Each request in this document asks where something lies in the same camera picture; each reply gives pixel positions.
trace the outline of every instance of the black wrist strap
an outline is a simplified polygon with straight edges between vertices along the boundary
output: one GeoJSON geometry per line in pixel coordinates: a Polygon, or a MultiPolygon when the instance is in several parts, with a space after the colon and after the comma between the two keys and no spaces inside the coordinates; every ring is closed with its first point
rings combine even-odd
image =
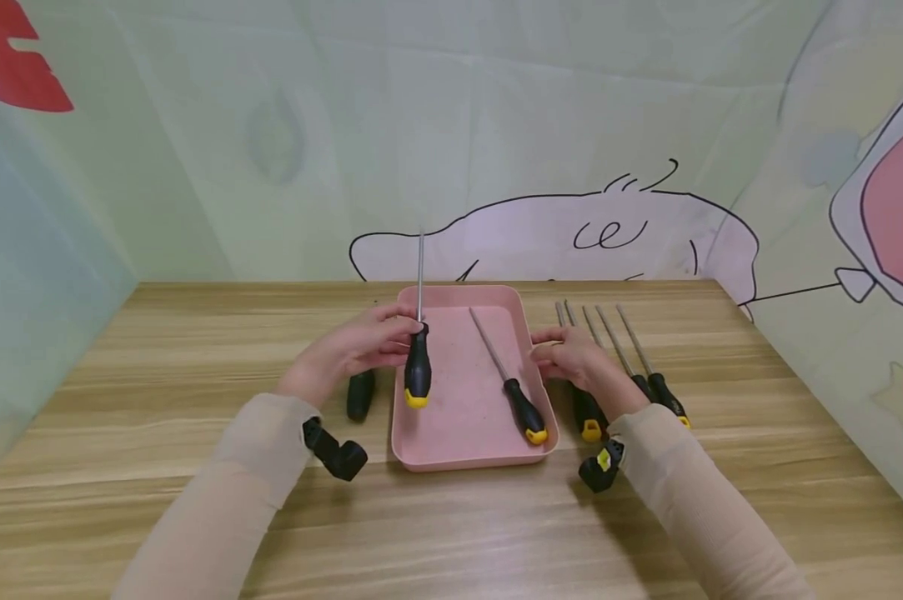
{"type": "Polygon", "coordinates": [[[368,462],[368,454],[361,444],[351,440],[338,444],[338,440],[321,426],[318,417],[308,419],[301,429],[304,431],[304,446],[318,457],[334,478],[351,481],[368,462]]]}
{"type": "Polygon", "coordinates": [[[625,446],[617,440],[608,440],[602,444],[597,456],[592,456],[578,467],[578,476],[593,493],[608,490],[615,482],[621,459],[625,455],[625,446]]]}

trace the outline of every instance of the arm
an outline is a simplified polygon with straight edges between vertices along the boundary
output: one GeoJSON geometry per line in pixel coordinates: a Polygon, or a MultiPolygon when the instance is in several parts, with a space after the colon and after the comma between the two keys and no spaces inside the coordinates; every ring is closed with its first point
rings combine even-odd
{"type": "Polygon", "coordinates": [[[274,513],[311,458],[301,425],[317,416],[310,404],[273,393],[245,404],[112,598],[237,598],[274,513]]]}
{"type": "Polygon", "coordinates": [[[709,598],[813,598],[791,557],[701,444],[658,404],[609,427],[621,469],[709,598]]]}
{"type": "Polygon", "coordinates": [[[624,444],[621,470],[655,514],[709,598],[813,598],[761,517],[674,414],[651,404],[588,334],[552,327],[532,335],[545,377],[591,392],[624,444]]]}
{"type": "Polygon", "coordinates": [[[112,598],[237,598],[274,513],[311,458],[302,425],[319,416],[339,379],[404,364],[411,334],[421,328],[414,314],[414,306],[399,304],[364,311],[301,352],[275,393],[245,404],[112,598]]]}

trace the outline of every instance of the screwdriver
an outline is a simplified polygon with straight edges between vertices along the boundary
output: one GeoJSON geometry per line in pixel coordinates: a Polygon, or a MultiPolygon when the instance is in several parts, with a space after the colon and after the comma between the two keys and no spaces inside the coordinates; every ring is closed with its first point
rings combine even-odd
{"type": "Polygon", "coordinates": [[[352,375],[348,381],[348,418],[363,423],[374,398],[374,369],[352,375]]]}
{"type": "Polygon", "coordinates": [[[411,336],[408,361],[404,364],[404,400],[412,408],[428,405],[431,392],[431,360],[428,358],[428,324],[421,315],[421,284],[424,282],[424,232],[418,235],[418,322],[421,330],[411,336]]]}
{"type": "Polygon", "coordinates": [[[497,353],[494,351],[494,347],[491,346],[488,334],[484,333],[484,328],[481,327],[481,321],[478,321],[478,315],[474,314],[474,309],[470,306],[468,307],[468,310],[471,313],[471,318],[474,321],[475,326],[478,328],[478,333],[481,334],[481,339],[484,340],[484,345],[488,348],[491,360],[494,360],[494,365],[498,368],[498,373],[501,373],[501,379],[505,382],[505,393],[510,400],[510,404],[512,404],[514,418],[515,421],[517,421],[517,424],[519,424],[519,430],[528,438],[528,442],[532,442],[535,446],[540,446],[540,444],[545,443],[548,440],[548,431],[544,428],[544,419],[541,418],[541,412],[538,412],[538,409],[534,408],[534,404],[531,403],[531,400],[529,400],[524,395],[524,392],[521,391],[521,384],[519,384],[519,381],[514,377],[508,377],[508,373],[505,372],[505,367],[501,364],[501,359],[498,358],[497,353]]]}
{"type": "Polygon", "coordinates": [[[601,317],[601,322],[605,324],[605,331],[608,331],[608,335],[611,336],[611,343],[615,345],[615,352],[618,353],[618,359],[621,360],[621,364],[624,366],[625,371],[628,373],[628,377],[630,378],[630,380],[635,382],[637,389],[641,390],[641,392],[645,394],[645,397],[654,403],[655,395],[651,392],[651,387],[648,387],[648,380],[645,379],[645,375],[636,373],[635,370],[630,367],[630,362],[628,362],[628,358],[627,356],[625,356],[624,349],[621,348],[621,342],[618,342],[618,336],[615,335],[615,330],[611,329],[611,326],[608,323],[608,317],[605,316],[605,311],[603,311],[601,309],[601,306],[598,305],[595,305],[594,308],[598,311],[598,316],[601,317]]]}
{"type": "Polygon", "coordinates": [[[681,405],[678,398],[668,389],[668,385],[665,383],[665,375],[655,372],[652,368],[651,362],[649,362],[647,356],[645,356],[645,350],[641,348],[639,341],[637,341],[635,330],[630,326],[628,317],[625,316],[625,311],[621,308],[621,304],[617,304],[617,309],[618,314],[621,315],[621,322],[625,323],[625,329],[628,329],[628,335],[630,336],[630,339],[632,339],[632,343],[635,344],[637,357],[641,359],[641,364],[645,365],[645,371],[648,372],[648,385],[651,387],[651,391],[654,393],[655,398],[658,398],[658,404],[664,404],[666,408],[670,409],[671,412],[678,417],[679,421],[685,424],[686,428],[691,429],[691,421],[689,421],[687,414],[685,414],[685,407],[681,405]]]}
{"type": "MultiPolygon", "coordinates": [[[[569,312],[571,326],[577,327],[578,323],[575,322],[574,314],[571,312],[571,307],[567,301],[564,301],[564,308],[569,312]]],[[[554,309],[558,311],[558,324],[564,327],[564,314],[561,312],[559,302],[554,303],[554,309]]],[[[605,429],[608,428],[608,418],[605,418],[597,400],[590,393],[579,389],[573,383],[569,382],[569,385],[571,386],[571,407],[574,411],[574,422],[578,425],[578,431],[581,432],[582,440],[588,443],[600,442],[605,429]]]]}

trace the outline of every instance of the pink tray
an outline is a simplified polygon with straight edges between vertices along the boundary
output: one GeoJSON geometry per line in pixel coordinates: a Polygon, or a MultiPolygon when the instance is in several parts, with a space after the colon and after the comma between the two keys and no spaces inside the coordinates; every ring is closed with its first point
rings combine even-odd
{"type": "MultiPolygon", "coordinates": [[[[399,302],[417,302],[417,287],[401,291],[399,302]]],[[[536,463],[558,446],[558,426],[538,368],[528,359],[531,335],[519,293],[506,285],[425,286],[424,320],[432,381],[428,405],[404,400],[404,370],[394,382],[392,449],[412,472],[503,467],[536,463]],[[548,440],[532,446],[514,415],[481,334],[478,319],[510,377],[538,407],[548,440]]]]}

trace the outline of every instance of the screwdriver handle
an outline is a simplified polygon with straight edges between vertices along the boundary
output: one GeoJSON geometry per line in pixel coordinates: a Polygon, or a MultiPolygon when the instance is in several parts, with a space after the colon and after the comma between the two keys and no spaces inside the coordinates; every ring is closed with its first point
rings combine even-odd
{"type": "Polygon", "coordinates": [[[608,429],[608,418],[601,412],[597,400],[590,393],[571,384],[571,406],[582,440],[588,443],[601,442],[605,429],[608,429]]]}
{"type": "Polygon", "coordinates": [[[374,397],[374,369],[359,372],[348,381],[348,418],[362,423],[374,397]]]}
{"type": "Polygon", "coordinates": [[[505,393],[508,394],[508,399],[512,403],[514,419],[519,424],[524,436],[528,438],[528,442],[532,442],[535,446],[540,446],[540,444],[547,442],[548,431],[544,428],[544,419],[541,418],[541,412],[534,408],[531,400],[521,391],[521,386],[517,379],[512,377],[505,381],[505,393]]]}
{"type": "Polygon", "coordinates": [[[408,361],[404,364],[404,400],[412,408],[428,405],[431,392],[431,361],[428,359],[428,324],[411,336],[408,361]]]}
{"type": "Polygon", "coordinates": [[[648,385],[651,386],[652,391],[658,398],[658,403],[664,404],[666,408],[674,413],[679,421],[685,424],[686,428],[691,429],[691,422],[685,414],[685,407],[681,406],[678,398],[668,389],[668,384],[665,383],[665,375],[659,372],[651,373],[648,375],[648,385]]]}
{"type": "Polygon", "coordinates": [[[637,389],[641,390],[641,392],[645,394],[645,398],[651,400],[653,404],[658,403],[658,398],[655,398],[655,395],[651,392],[651,387],[648,387],[648,380],[645,379],[645,375],[632,375],[632,381],[635,382],[637,389]]]}

